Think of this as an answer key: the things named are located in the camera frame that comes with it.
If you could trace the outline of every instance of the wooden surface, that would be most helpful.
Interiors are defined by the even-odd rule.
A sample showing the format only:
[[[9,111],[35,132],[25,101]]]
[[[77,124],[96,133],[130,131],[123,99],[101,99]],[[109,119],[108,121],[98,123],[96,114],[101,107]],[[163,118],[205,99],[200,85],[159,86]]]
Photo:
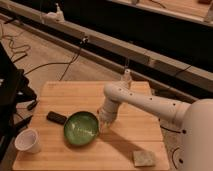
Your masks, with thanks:
[[[42,151],[19,152],[13,170],[169,170],[158,119],[133,106],[122,104],[111,130],[81,148],[67,145],[63,126],[46,120],[50,110],[67,116],[81,110],[96,114],[104,100],[105,83],[47,82],[30,123],[38,130]],[[131,89],[150,94],[147,82],[133,82]],[[155,153],[155,167],[134,167],[132,153],[140,149]]]
[[[131,0],[117,0],[120,2],[130,3]],[[198,3],[198,0],[153,0],[161,3],[166,7],[166,10],[180,12],[193,16],[204,18],[208,12],[209,4]],[[162,8],[161,5],[152,2],[151,0],[140,0],[140,4]]]

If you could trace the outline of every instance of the paper cup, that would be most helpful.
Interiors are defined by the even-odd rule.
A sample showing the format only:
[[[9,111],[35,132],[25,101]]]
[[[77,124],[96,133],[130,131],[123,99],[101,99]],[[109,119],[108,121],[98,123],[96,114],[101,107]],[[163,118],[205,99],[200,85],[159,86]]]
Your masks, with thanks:
[[[22,131],[15,139],[15,147],[19,151],[38,153],[41,151],[38,133],[35,129]]]

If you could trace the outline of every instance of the sponge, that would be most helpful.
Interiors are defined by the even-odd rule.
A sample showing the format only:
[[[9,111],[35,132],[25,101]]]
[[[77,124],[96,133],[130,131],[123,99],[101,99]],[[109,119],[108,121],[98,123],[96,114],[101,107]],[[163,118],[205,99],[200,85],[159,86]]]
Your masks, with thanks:
[[[133,160],[135,167],[155,166],[155,154],[152,151],[133,151]]]

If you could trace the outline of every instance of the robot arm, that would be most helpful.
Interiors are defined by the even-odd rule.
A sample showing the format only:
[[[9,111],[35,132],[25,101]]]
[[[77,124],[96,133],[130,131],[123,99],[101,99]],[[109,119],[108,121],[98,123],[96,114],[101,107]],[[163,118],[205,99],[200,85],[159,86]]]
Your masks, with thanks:
[[[121,102],[129,103],[181,127],[179,171],[213,170],[213,99],[190,105],[132,92],[116,83],[107,84],[104,94],[106,98],[99,110],[100,126],[115,121]]]
[[[108,123],[116,119],[121,102],[126,102],[180,127],[184,114],[190,106],[178,100],[132,92],[116,83],[105,85],[104,94],[106,98],[100,117]]]

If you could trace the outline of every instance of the cord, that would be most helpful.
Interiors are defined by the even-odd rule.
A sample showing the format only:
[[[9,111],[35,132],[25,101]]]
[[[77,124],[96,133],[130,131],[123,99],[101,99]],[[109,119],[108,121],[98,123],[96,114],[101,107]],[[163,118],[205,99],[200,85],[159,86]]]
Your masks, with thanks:
[[[66,73],[67,73],[67,71],[68,71],[68,69],[69,69],[69,67],[70,67],[70,65],[71,65],[72,63],[74,63],[74,62],[78,59],[78,57],[79,57],[79,55],[80,55],[80,53],[81,53],[81,49],[82,49],[82,47],[79,47],[78,53],[77,53],[77,54],[74,54],[74,56],[73,56],[73,58],[71,59],[71,61],[67,64],[67,67],[66,67],[64,73],[62,74],[61,78],[59,79],[59,81],[62,81],[62,80],[63,80],[64,76],[66,75]]]
[[[166,128],[166,127],[164,127],[164,126],[162,126],[162,125],[160,125],[160,127],[161,127],[162,129],[166,130],[166,131],[169,131],[169,132],[173,132],[173,133],[177,133],[177,134],[180,134],[180,133],[181,133],[180,131],[175,131],[175,130]]]
[[[5,39],[5,40],[9,41],[9,48],[10,48],[10,50],[12,52],[12,55],[11,55],[10,59],[12,60],[16,55],[22,54],[22,56],[20,56],[16,60],[14,60],[13,63],[16,63],[19,60],[25,58],[28,55],[27,52],[31,49],[31,46],[28,45],[28,44],[21,45],[21,46],[14,46],[15,45],[14,38],[17,38],[17,37],[21,36],[24,33],[24,31],[20,32],[16,36],[6,35],[4,33],[4,27],[3,27],[3,24],[1,22],[0,22],[0,25],[1,25],[1,37],[0,37],[0,40]]]
[[[166,9],[166,6],[163,5],[163,4],[160,3],[160,2],[157,2],[157,1],[155,1],[155,0],[149,0],[149,1],[150,1],[150,2],[153,2],[153,3],[155,3],[155,4],[158,4],[158,5],[160,5],[162,8]]]
[[[180,148],[177,147],[176,149],[173,150],[172,152],[172,164],[174,165],[175,169],[178,169],[177,165],[175,164],[175,160],[174,160],[174,154],[177,150],[179,150]]]
[[[39,65],[39,66],[37,66],[37,67],[31,69],[30,71],[27,71],[26,73],[24,73],[24,75],[28,75],[28,74],[30,74],[31,72],[33,72],[33,71],[35,71],[35,70],[37,70],[37,69],[39,69],[39,68],[48,66],[48,65],[60,65],[60,64],[64,65],[64,64],[69,64],[69,63],[68,63],[68,62],[51,62],[51,63],[42,64],[42,65]]]
[[[17,115],[19,118],[21,118],[22,120],[24,120],[24,118],[19,113],[16,112],[15,115]]]
[[[18,112],[16,112],[15,115],[17,115],[19,118],[21,118],[22,121],[24,120],[24,118]]]
[[[179,74],[181,74],[181,73],[187,71],[187,70],[188,70],[189,68],[191,68],[191,67],[192,67],[192,65],[189,65],[189,66],[186,67],[185,69],[180,70],[180,71],[178,71],[177,73],[175,73],[172,77],[176,78]],[[171,88],[172,88],[172,86],[169,86],[169,87],[166,88],[166,89],[157,90],[157,92],[158,92],[158,93],[161,93],[161,92],[168,92]]]

